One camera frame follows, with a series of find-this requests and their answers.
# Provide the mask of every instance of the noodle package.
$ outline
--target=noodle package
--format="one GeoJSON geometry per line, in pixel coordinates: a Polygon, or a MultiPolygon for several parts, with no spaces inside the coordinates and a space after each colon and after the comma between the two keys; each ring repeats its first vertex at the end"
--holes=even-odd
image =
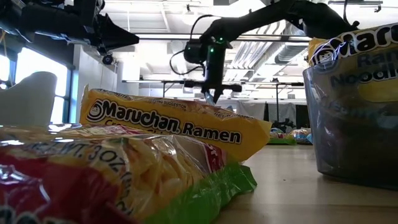
{"type": "Polygon", "coordinates": [[[194,101],[129,96],[86,86],[81,124],[121,124],[212,144],[244,161],[269,141],[271,123],[194,101]]]}
{"type": "Polygon", "coordinates": [[[256,186],[226,156],[125,126],[0,126],[0,210],[5,223],[209,223],[256,186]]]}
{"type": "Polygon", "coordinates": [[[313,39],[304,71],[318,170],[398,189],[398,23],[313,39]]]}

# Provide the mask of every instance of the white wall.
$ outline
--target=white wall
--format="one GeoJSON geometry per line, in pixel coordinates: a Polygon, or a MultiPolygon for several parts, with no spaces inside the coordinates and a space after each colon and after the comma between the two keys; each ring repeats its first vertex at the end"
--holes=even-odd
{"type": "Polygon", "coordinates": [[[114,71],[105,67],[102,63],[95,60],[83,51],[80,45],[75,46],[73,64],[76,70],[73,74],[72,93],[77,93],[76,100],[71,100],[70,122],[78,123],[80,119],[80,105],[83,90],[86,85],[89,88],[102,88],[105,90],[116,91],[118,77],[114,71]]]}
{"type": "Polygon", "coordinates": [[[118,85],[116,91],[127,95],[139,95],[138,83],[123,83],[122,80],[139,80],[139,65],[134,61],[118,63],[118,85]]]}

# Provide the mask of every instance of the background table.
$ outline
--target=background table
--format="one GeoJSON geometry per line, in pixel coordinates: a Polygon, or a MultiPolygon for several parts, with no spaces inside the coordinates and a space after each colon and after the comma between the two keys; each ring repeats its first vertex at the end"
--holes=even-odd
{"type": "Polygon", "coordinates": [[[257,189],[234,198],[217,224],[398,223],[398,192],[325,177],[312,146],[267,146],[245,165],[257,189]]]}

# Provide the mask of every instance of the white chair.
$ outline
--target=white chair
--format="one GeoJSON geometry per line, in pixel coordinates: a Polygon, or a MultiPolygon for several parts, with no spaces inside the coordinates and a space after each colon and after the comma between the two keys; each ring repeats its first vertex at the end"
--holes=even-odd
{"type": "Polygon", "coordinates": [[[35,72],[8,90],[0,90],[0,125],[50,124],[57,76],[35,72]]]}

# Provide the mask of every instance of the robot mount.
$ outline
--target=robot mount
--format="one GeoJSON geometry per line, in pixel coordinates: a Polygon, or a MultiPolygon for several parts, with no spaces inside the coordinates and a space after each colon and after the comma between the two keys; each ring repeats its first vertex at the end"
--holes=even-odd
{"type": "Polygon", "coordinates": [[[0,0],[0,29],[34,42],[36,34],[55,40],[96,47],[102,55],[110,50],[137,44],[138,36],[116,26],[100,14],[103,0],[0,0]]]}

